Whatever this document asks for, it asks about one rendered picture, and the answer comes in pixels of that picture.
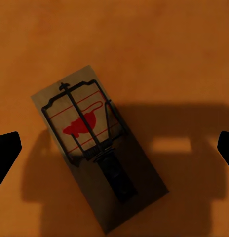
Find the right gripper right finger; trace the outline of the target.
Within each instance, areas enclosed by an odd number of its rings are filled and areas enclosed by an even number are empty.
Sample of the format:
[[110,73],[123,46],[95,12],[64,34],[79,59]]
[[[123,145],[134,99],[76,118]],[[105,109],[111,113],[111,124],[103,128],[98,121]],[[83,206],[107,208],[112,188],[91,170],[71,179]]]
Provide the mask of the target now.
[[229,165],[229,132],[221,132],[218,140],[217,149]]

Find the mousetrap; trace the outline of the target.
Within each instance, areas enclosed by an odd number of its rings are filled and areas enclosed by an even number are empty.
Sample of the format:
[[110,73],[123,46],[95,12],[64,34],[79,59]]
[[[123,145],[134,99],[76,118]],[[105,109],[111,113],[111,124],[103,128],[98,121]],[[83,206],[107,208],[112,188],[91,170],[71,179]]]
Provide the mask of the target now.
[[105,235],[169,192],[90,65],[30,98]]

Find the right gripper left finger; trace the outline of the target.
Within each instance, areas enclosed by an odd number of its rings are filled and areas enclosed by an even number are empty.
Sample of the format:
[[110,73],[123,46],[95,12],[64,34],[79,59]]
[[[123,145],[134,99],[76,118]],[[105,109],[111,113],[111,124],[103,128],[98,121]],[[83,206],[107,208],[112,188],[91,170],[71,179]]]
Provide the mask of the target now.
[[17,131],[0,135],[0,185],[22,150]]

